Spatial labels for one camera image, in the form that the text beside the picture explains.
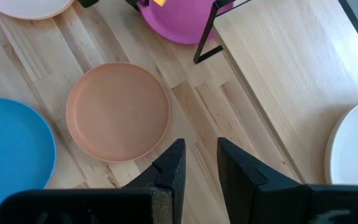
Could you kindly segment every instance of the yellow object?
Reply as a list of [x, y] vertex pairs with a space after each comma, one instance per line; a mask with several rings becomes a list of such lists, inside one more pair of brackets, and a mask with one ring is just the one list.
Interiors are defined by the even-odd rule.
[[160, 6], [163, 6], [165, 4], [165, 0], [153, 0], [155, 3], [157, 3]]

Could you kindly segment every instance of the wood grain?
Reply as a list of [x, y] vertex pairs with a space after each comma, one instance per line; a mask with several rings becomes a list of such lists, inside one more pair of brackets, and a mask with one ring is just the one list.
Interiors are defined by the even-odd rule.
[[[208, 43], [209, 48], [216, 43]], [[187, 145], [183, 223], [229, 223], [219, 184], [216, 138], [294, 177], [285, 155], [270, 138], [222, 53], [192, 62], [194, 46], [173, 44], [156, 34], [125, 1], [101, 0], [83, 9], [77, 2], [42, 21], [0, 14], [0, 96], [23, 101], [49, 121], [58, 145], [51, 188], [115, 188], [137, 177], [177, 138]], [[84, 153], [65, 122], [68, 94], [89, 69], [131, 62], [159, 79], [170, 98], [166, 136], [143, 158], [108, 164]]]
[[325, 182], [329, 134], [358, 102], [358, 35], [338, 1], [255, 0], [214, 29], [290, 167], [304, 182]]

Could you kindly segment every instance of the plate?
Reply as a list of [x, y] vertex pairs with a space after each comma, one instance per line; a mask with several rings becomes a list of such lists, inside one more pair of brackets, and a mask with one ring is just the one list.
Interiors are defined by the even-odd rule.
[[18, 19], [40, 20], [62, 13], [74, 0], [0, 0], [0, 12]]
[[[167, 0], [163, 6], [150, 1], [140, 11], [153, 30], [168, 40], [179, 44], [198, 44], [215, 0]], [[224, 6], [218, 14], [233, 7]], [[213, 31], [208, 39], [213, 38]]]
[[45, 188], [55, 161], [55, 140], [41, 115], [0, 98], [0, 203], [16, 192]]
[[77, 145], [107, 162], [136, 159], [151, 151], [168, 127], [167, 92], [154, 76], [129, 63], [87, 72], [68, 97], [68, 129]]
[[358, 185], [358, 105], [333, 129], [326, 149], [325, 171], [330, 184]]

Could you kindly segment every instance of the black metal leg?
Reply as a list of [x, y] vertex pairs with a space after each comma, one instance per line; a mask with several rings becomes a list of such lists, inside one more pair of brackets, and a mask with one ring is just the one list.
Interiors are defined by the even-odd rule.
[[139, 12], [139, 6], [137, 5], [137, 0], [125, 0], [128, 4], [130, 4], [136, 11]]
[[97, 3], [99, 0], [78, 0], [82, 7], [90, 7], [93, 4]]
[[222, 46], [219, 46], [219, 47], [215, 47], [214, 49], [210, 50], [209, 52], [206, 52], [204, 55], [201, 55], [204, 45], [205, 45], [205, 42], [208, 38], [209, 33], [211, 32], [213, 24], [214, 24], [214, 20], [215, 20], [216, 14], [218, 13], [218, 9], [219, 9], [218, 5], [216, 4], [216, 2], [214, 2], [212, 4], [211, 12], [209, 13], [208, 21], [205, 25], [203, 35], [201, 36], [201, 40], [198, 44], [196, 54], [194, 55], [194, 59], [193, 59], [194, 63], [200, 63], [203, 60], [209, 58], [210, 56], [223, 50]]

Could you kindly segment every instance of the pink plate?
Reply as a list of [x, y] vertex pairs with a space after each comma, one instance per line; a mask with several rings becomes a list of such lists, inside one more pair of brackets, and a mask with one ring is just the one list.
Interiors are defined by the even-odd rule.
[[[149, 7], [140, 7], [144, 19], [153, 30], [168, 40], [179, 44], [197, 44], [211, 12], [215, 0], [167, 0], [159, 6], [150, 0]], [[218, 14], [233, 7], [229, 4]]]
[[74, 0], [0, 0], [0, 12], [19, 19], [47, 19], [63, 12]]

